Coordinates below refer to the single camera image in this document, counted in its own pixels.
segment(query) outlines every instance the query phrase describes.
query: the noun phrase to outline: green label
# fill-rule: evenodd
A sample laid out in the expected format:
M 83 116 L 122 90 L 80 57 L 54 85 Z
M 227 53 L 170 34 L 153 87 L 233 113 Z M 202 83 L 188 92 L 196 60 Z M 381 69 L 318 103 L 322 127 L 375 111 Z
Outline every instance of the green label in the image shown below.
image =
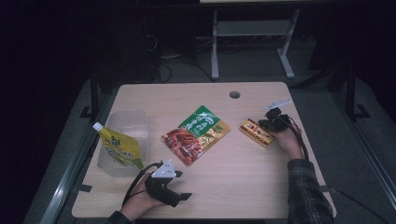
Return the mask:
M 197 138 L 213 127 L 219 118 L 205 106 L 201 105 L 192 115 L 185 119 L 178 127 L 188 130 Z

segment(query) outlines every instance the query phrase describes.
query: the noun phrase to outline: small box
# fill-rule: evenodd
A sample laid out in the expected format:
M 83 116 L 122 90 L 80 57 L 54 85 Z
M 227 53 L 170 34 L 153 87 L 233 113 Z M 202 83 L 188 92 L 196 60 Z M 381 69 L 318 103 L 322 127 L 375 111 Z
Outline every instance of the small box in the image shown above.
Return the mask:
M 118 111 L 108 118 L 106 127 L 118 133 L 136 138 L 144 166 L 149 162 L 149 120 L 144 110 Z M 137 176 L 140 169 L 126 166 L 108 154 L 105 146 L 100 148 L 98 166 L 111 176 Z
M 247 135 L 262 147 L 267 147 L 274 140 L 274 137 L 271 134 L 266 132 L 258 123 L 251 119 L 245 121 L 244 124 L 239 127 L 239 131 Z

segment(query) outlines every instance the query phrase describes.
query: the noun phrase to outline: hole in table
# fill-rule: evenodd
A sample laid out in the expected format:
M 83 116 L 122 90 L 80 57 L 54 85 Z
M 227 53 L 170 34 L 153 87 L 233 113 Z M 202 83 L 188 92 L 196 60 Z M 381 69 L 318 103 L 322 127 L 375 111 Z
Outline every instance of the hole in table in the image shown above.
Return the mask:
M 233 99 L 238 99 L 241 96 L 241 93 L 239 91 L 231 91 L 230 92 L 230 97 Z

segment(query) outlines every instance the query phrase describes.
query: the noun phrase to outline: sleeve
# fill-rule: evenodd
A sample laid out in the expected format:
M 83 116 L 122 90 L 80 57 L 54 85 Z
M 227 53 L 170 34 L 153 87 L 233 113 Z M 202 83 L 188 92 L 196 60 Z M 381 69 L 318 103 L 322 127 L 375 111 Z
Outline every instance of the sleeve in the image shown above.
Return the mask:
M 123 213 L 115 211 L 104 224 L 134 224 Z
M 333 223 L 332 207 L 319 189 L 312 162 L 292 160 L 288 169 L 288 223 Z

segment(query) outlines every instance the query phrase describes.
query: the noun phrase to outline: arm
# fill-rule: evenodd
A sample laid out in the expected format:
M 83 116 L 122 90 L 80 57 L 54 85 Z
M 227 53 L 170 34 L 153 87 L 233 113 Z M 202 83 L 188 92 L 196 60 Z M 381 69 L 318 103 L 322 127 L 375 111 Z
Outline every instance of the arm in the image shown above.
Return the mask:
M 164 205 L 164 203 L 153 199 L 145 192 L 145 181 L 150 174 L 146 174 L 134 188 L 132 196 L 118 212 L 114 212 L 105 224 L 131 224 L 137 218 L 143 216 L 150 209 Z
M 314 165 L 304 159 L 294 133 L 287 129 L 271 134 L 276 137 L 290 159 L 289 223 L 333 223 L 332 207 L 319 189 Z

